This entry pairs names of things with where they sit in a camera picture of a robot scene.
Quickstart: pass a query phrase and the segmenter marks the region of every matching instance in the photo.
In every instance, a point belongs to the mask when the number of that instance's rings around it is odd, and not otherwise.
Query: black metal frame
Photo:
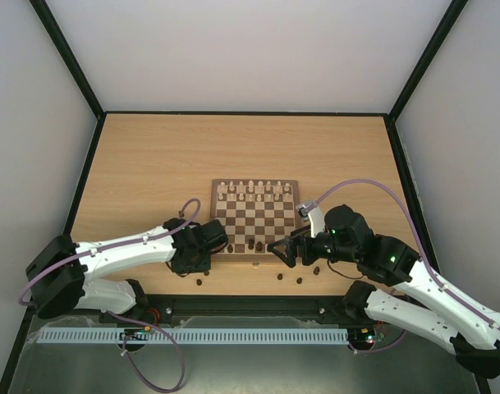
[[[76,187],[75,196],[73,198],[71,209],[67,216],[64,234],[71,232],[75,221],[76,213],[80,205],[80,200],[84,192],[85,183],[89,176],[89,170],[93,162],[94,154],[99,142],[99,137],[103,129],[103,124],[108,113],[165,113],[165,114],[188,114],[188,115],[256,115],[256,116],[297,116],[297,117],[383,117],[387,128],[388,138],[392,146],[392,152],[397,166],[397,171],[401,179],[401,186],[405,193],[408,209],[411,213],[420,238],[423,242],[425,253],[427,253],[430,263],[433,267],[439,270],[438,263],[433,252],[432,242],[424,222],[423,213],[420,206],[419,197],[416,193],[414,182],[411,178],[411,172],[406,161],[401,140],[396,128],[396,120],[401,115],[404,107],[408,103],[411,95],[414,93],[424,73],[427,71],[434,56],[441,47],[443,41],[447,37],[449,31],[454,26],[458,16],[467,4],[468,0],[452,0],[450,6],[446,10],[438,28],[434,31],[427,47],[417,62],[408,81],[406,82],[401,94],[397,98],[392,111],[388,113],[362,113],[362,112],[205,112],[205,111],[104,111],[100,105],[96,95],[91,89],[80,64],[76,60],[74,53],[63,35],[58,23],[54,19],[51,10],[45,0],[29,0],[32,7],[36,11],[38,18],[42,21],[44,28],[47,30],[51,40],[56,46],[58,52],[66,63],[67,68],[71,72],[75,82],[84,95],[87,103],[91,107],[96,119],[97,126],[94,130],[93,139],[91,141],[89,152],[85,159],[85,164]],[[341,296],[313,296],[313,297],[266,297],[266,296],[188,296],[188,295],[150,295],[159,310],[164,311],[164,306],[172,308],[171,318],[167,317],[168,321],[174,321],[175,318],[189,317],[195,315],[252,315],[252,316],[277,316],[289,315],[297,318],[310,318],[320,321],[321,323],[339,323],[349,328],[358,327],[356,323],[346,320],[342,315],[338,318],[330,317],[331,314],[319,313],[320,308],[335,309],[339,312],[342,307]],[[7,393],[11,385],[12,377],[17,366],[17,361],[25,343],[28,334],[30,320],[32,319],[32,309],[27,309],[25,317],[17,334],[15,344],[12,348],[11,355],[7,361],[5,371],[0,382],[0,394]],[[490,393],[489,385],[486,379],[476,377],[476,382],[480,392]]]

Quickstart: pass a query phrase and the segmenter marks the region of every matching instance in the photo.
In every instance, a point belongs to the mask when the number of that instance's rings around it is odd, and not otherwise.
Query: robotic arm
[[[453,286],[404,242],[375,235],[346,205],[323,215],[316,202],[307,201],[297,210],[310,225],[268,245],[268,251],[291,268],[298,259],[303,265],[317,259],[356,263],[368,279],[411,296],[427,309],[355,281],[344,298],[352,318],[395,324],[437,343],[473,373],[486,378],[500,374],[499,312]]]
[[[175,273],[204,272],[211,267],[211,254],[227,243],[218,220],[184,224],[173,218],[152,230],[116,240],[75,244],[69,235],[58,236],[25,270],[32,287],[33,303],[40,318],[54,318],[73,309],[101,309],[124,314],[137,307],[140,315],[147,300],[140,284],[132,279],[113,282],[102,277],[147,263],[171,262]],[[69,260],[46,273],[54,264]]]

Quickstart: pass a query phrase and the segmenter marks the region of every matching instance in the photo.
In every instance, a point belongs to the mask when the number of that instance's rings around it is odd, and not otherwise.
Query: gray wall
[[[500,0],[469,2],[398,128],[445,277],[500,310]]]
[[[49,0],[107,110],[386,112],[450,0]]]
[[[95,119],[27,1],[0,1],[0,377],[24,268],[62,230]]]

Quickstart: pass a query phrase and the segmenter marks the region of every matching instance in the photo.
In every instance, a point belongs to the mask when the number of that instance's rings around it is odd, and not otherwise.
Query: chessboard
[[[301,227],[296,212],[298,204],[297,181],[213,180],[210,216],[224,226],[229,240],[217,259],[257,262],[278,259],[266,247]]]

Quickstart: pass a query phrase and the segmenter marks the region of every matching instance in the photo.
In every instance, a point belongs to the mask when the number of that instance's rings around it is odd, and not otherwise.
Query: wooden tabletop
[[[317,199],[340,181],[371,178],[404,199],[381,117],[109,114],[73,240],[104,241],[149,230],[175,217],[191,197],[202,201],[198,222],[206,222],[215,178],[295,179],[300,201]],[[363,214],[375,232],[415,247],[402,212],[382,190],[346,186],[328,197],[322,209],[339,204]],[[320,267],[319,275],[315,267]],[[333,267],[358,276],[354,264]],[[208,276],[178,277],[165,264],[152,263],[109,278],[137,279],[151,294],[194,295],[344,295],[353,282],[330,272],[322,260],[288,268],[280,260],[226,263],[214,257]]]

